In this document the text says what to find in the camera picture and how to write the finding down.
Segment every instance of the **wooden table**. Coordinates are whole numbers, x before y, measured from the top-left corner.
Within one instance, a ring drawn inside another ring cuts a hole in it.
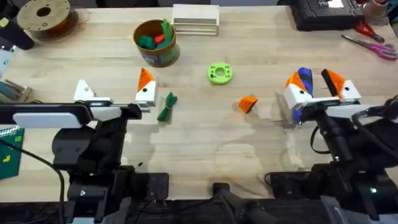
[[[168,172],[169,198],[207,198],[212,183],[219,181],[229,182],[242,197],[271,197],[265,173],[307,170],[330,161],[310,149],[315,124],[292,130],[281,118],[278,99],[289,75],[300,67],[312,69],[316,96],[329,95],[320,76],[324,68],[352,79],[362,103],[383,103],[397,93],[397,62],[382,60],[340,34],[366,37],[353,30],[298,32],[286,7],[221,7],[220,36],[178,36],[181,56],[166,68],[146,65],[131,34],[146,20],[170,19],[171,8],[88,12],[90,18],[72,35],[15,52],[3,78],[31,86],[32,97],[43,102],[72,102],[77,81],[85,79],[99,96],[127,103],[134,99],[141,67],[147,67],[159,81],[159,101],[172,91],[178,103],[170,124],[158,124],[159,107],[129,122],[123,162],[139,172]],[[389,26],[375,30],[397,45]],[[214,62],[232,66],[229,84],[214,86],[206,79]],[[259,101],[245,115],[237,104],[250,94]],[[27,129],[24,149],[52,161],[56,132]],[[325,149],[320,136],[315,147]],[[398,180],[398,172],[390,175]],[[27,156],[22,156],[18,177],[0,180],[0,202],[56,201],[58,194],[53,171]]]

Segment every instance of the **scissors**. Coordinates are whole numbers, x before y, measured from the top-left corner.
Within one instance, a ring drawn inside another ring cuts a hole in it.
[[[377,43],[380,43],[380,44],[384,43],[384,38],[382,36],[380,36],[379,34],[375,33],[373,28],[364,21],[361,21],[354,29],[356,32],[359,32],[363,35],[366,35],[366,36],[372,38]]]
[[[398,53],[396,52],[395,48],[391,44],[389,44],[389,45],[372,44],[372,43],[369,43],[366,41],[348,37],[347,35],[341,35],[341,36],[349,41],[354,42],[355,44],[359,44],[363,47],[366,47],[369,50],[372,50],[380,58],[383,58],[385,60],[397,60],[398,59]]]

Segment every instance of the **filament spool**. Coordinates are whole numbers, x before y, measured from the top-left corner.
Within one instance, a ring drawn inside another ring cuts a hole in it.
[[[31,0],[22,6],[17,21],[33,38],[53,40],[73,30],[78,14],[67,0]]]

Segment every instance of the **orange tip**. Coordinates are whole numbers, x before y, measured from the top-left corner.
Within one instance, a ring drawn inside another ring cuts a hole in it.
[[[343,96],[341,93],[343,92],[344,82],[346,80],[336,72],[329,69],[324,69],[322,71],[322,76],[328,85],[331,95],[338,96],[338,98],[342,99]]]
[[[306,87],[304,86],[303,82],[301,81],[301,78],[299,76],[299,74],[297,72],[294,72],[289,79],[286,82],[285,88],[289,85],[289,84],[294,84],[297,85],[300,89],[307,91]]]
[[[138,81],[138,90],[142,90],[150,81],[154,81],[154,77],[144,67],[141,68],[141,74]]]
[[[239,102],[239,107],[244,113],[250,112],[251,108],[257,103],[257,98],[254,96],[245,96]]]

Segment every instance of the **green ring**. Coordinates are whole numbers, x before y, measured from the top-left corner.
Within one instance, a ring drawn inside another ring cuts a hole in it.
[[[224,75],[217,75],[217,70],[221,70]],[[213,63],[207,70],[207,78],[214,85],[225,85],[232,79],[232,68],[227,63]]]

